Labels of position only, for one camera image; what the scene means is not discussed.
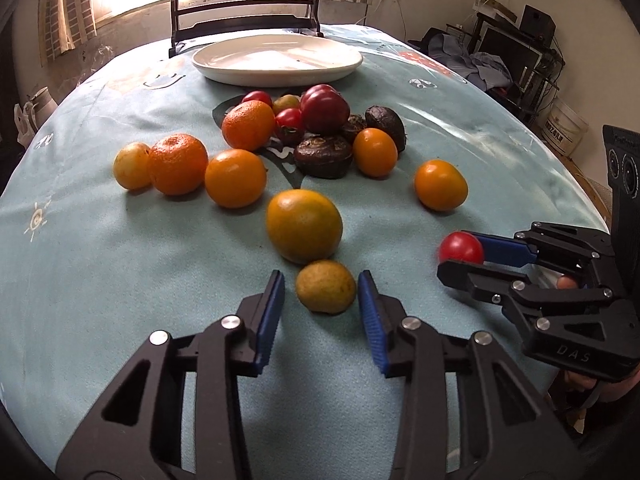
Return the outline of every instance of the table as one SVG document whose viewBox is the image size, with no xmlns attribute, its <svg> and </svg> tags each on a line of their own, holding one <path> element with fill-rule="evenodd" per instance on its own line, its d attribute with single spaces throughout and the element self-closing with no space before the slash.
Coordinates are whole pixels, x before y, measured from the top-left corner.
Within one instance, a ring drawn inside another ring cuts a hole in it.
<svg viewBox="0 0 640 480">
<path fill-rule="evenodd" d="M 335 258 L 354 275 L 370 269 L 381 292 L 443 333 L 467 338 L 489 330 L 544 390 L 555 370 L 520 354 L 515 329 L 494 306 L 444 289 L 434 251 L 453 230 L 511 236 L 532 221 L 604 222 L 549 150 L 479 89 L 372 28 L 322 31 L 363 53 L 363 65 L 335 83 L 352 110 L 390 106 L 408 134 L 386 180 L 354 170 L 341 180 L 302 181 L 342 214 Z M 255 478 L 386 478 L 402 383 L 378 373 L 356 306 L 319 317 L 297 302 L 298 267 L 275 253 L 264 230 L 268 199 L 290 189 L 290 168 L 265 159 L 265 198 L 236 213 L 218 209 L 203 192 L 183 200 L 154 190 L 126 193 L 111 176 L 115 154 L 134 140 L 152 144 L 187 131 L 210 155 L 226 148 L 212 111 L 247 89 L 204 79 L 190 63 L 193 50 L 168 60 L 168 47 L 161 41 L 119 56 L 75 89 L 41 127 L 0 198 L 2 403 L 53 466 L 144 338 L 158 329 L 173 336 L 201 331 L 281 269 L 287 299 L 271 364 L 239 385 Z M 414 172 L 430 158 L 453 162 L 468 181 L 468 200 L 453 214 L 430 213 L 415 199 Z M 452 399 L 452 462 L 455 406 Z M 192 424 L 187 409 L 183 428 Z M 191 450 L 186 439 L 187 465 Z"/>
</svg>

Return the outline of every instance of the small orange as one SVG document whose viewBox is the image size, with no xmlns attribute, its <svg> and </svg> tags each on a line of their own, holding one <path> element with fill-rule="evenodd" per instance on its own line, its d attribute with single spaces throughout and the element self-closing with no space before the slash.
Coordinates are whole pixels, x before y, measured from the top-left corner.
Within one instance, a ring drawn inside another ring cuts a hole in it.
<svg viewBox="0 0 640 480">
<path fill-rule="evenodd" d="M 465 177 L 445 160 L 428 160 L 414 176 L 415 193 L 423 205 L 434 211 L 451 211 L 466 200 Z"/>
<path fill-rule="evenodd" d="M 165 195 L 183 195 L 204 180 L 209 163 L 207 149 L 188 134 L 172 134 L 158 140 L 149 150 L 151 183 Z"/>
<path fill-rule="evenodd" d="M 308 189 L 289 189 L 267 206 L 267 234 L 281 256 L 295 264 L 325 260 L 342 238 L 342 217 L 324 195 Z"/>
<path fill-rule="evenodd" d="M 204 187 L 219 206 L 235 209 L 252 204 L 267 186 L 260 157 L 247 150 L 226 150 L 213 157 L 204 174 Z"/>
<path fill-rule="evenodd" d="M 377 128 L 365 128 L 353 141 L 353 158 L 367 176 L 387 176 L 398 161 L 398 148 L 388 134 Z"/>
<path fill-rule="evenodd" d="M 144 142 L 132 142 L 122 148 L 113 161 L 113 176 L 124 189 L 137 190 L 151 184 L 149 147 Z"/>
<path fill-rule="evenodd" d="M 222 136 L 232 148 L 252 152 L 263 146 L 273 134 L 276 117 L 262 101 L 240 103 L 222 121 Z"/>
</svg>

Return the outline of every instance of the white plate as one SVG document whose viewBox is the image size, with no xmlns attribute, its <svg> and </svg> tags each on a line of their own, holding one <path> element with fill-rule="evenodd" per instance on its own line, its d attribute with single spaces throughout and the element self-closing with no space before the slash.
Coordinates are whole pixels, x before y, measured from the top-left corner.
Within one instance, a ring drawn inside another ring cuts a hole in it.
<svg viewBox="0 0 640 480">
<path fill-rule="evenodd" d="M 263 34 L 220 41 L 193 55 L 193 65 L 213 81 L 277 88 L 329 83 L 362 63 L 353 47 L 303 34 Z"/>
</svg>

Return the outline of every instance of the red tomato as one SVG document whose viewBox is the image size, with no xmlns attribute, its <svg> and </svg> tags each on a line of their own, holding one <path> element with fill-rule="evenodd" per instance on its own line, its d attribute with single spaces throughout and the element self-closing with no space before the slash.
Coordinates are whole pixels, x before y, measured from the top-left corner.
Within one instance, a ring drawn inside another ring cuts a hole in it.
<svg viewBox="0 0 640 480">
<path fill-rule="evenodd" d="M 578 288 L 578 282 L 576 282 L 571 276 L 564 274 L 558 278 L 556 288 Z"/>
<path fill-rule="evenodd" d="M 337 92 L 337 90 L 332 87 L 331 85 L 316 85 L 316 86 L 312 86 L 309 90 L 307 90 L 306 92 L 304 92 L 301 96 L 300 96 L 300 106 L 302 106 L 302 103 L 306 101 L 307 97 L 309 95 L 311 95 L 313 92 L 317 91 L 317 90 L 330 90 L 331 92 Z"/>
<path fill-rule="evenodd" d="M 444 238 L 438 248 L 438 261 L 459 260 L 472 264 L 484 263 L 482 244 L 475 236 L 456 231 Z"/>
<path fill-rule="evenodd" d="M 313 134 L 337 132 L 351 113 L 347 101 L 331 87 L 313 87 L 307 90 L 300 101 L 300 111 L 306 129 Z"/>
<path fill-rule="evenodd" d="M 262 101 L 263 103 L 267 103 L 269 106 L 273 106 L 273 103 L 271 102 L 271 96 L 267 94 L 267 92 L 263 92 L 262 90 L 254 90 L 253 92 L 249 92 L 242 98 L 243 103 L 247 101 Z"/>
<path fill-rule="evenodd" d="M 276 137 L 285 146 L 297 146 L 305 136 L 302 113 L 298 108 L 287 108 L 276 115 Z"/>
</svg>

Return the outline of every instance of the chair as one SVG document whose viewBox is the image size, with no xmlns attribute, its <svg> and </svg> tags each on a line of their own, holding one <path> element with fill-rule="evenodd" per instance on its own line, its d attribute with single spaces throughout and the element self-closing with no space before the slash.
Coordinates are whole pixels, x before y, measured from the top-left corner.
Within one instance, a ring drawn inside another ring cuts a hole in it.
<svg viewBox="0 0 640 480">
<path fill-rule="evenodd" d="M 189 28 L 180 28 L 180 17 L 204 10 L 225 9 L 235 6 L 255 5 L 305 5 L 306 12 L 303 17 L 293 14 L 257 14 L 253 16 L 235 16 L 231 18 L 218 18 L 199 22 Z M 251 30 L 253 28 L 292 28 L 299 32 L 311 32 L 322 37 L 320 21 L 318 19 L 319 0 L 227 0 L 214 2 L 194 7 L 179 8 L 178 0 L 171 0 L 171 49 L 169 57 L 179 54 L 179 44 L 182 41 L 221 34 L 223 32 L 237 32 L 239 30 Z"/>
</svg>

